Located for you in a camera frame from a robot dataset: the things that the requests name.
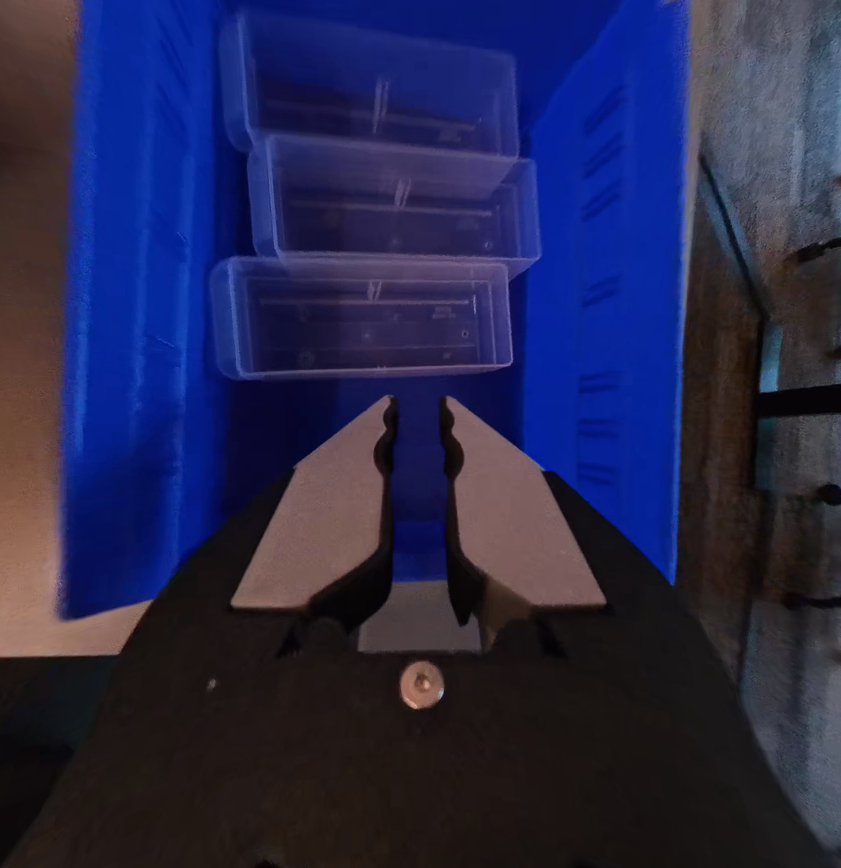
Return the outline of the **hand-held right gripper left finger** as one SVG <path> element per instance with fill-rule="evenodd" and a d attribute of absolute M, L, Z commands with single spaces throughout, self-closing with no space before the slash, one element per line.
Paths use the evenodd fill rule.
<path fill-rule="evenodd" d="M 329 619 L 351 633 L 393 583 L 393 446 L 386 395 L 299 461 L 230 601 Z"/>

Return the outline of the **blue plastic bin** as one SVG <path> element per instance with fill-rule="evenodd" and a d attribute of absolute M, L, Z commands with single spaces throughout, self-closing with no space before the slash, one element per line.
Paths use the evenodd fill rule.
<path fill-rule="evenodd" d="M 219 37 L 245 8 L 497 51 L 542 255 L 487 373 L 234 381 L 209 276 L 263 257 Z M 366 407 L 399 410 L 400 579 L 444 575 L 442 396 L 556 472 L 675 580 L 688 2 L 83 2 L 66 300 L 66 619 L 147 601 L 225 519 Z"/>

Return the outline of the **clear plastic drawer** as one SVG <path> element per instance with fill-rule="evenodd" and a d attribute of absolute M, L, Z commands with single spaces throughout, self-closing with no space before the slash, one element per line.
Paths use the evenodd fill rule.
<path fill-rule="evenodd" d="M 247 154 L 277 133 L 515 158 L 507 54 L 245 8 L 219 37 L 227 136 Z"/>
<path fill-rule="evenodd" d="M 306 260 L 498 263 L 542 255 L 533 160 L 278 133 L 247 160 L 254 251 Z"/>
<path fill-rule="evenodd" d="M 209 276 L 216 361 L 247 382 L 494 372 L 509 284 L 495 262 L 230 257 Z"/>

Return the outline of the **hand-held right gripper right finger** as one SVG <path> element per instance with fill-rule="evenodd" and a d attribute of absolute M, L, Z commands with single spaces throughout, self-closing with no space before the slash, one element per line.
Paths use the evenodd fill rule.
<path fill-rule="evenodd" d="M 608 601 L 543 468 L 452 396 L 440 399 L 448 596 L 490 650 L 512 623 Z"/>

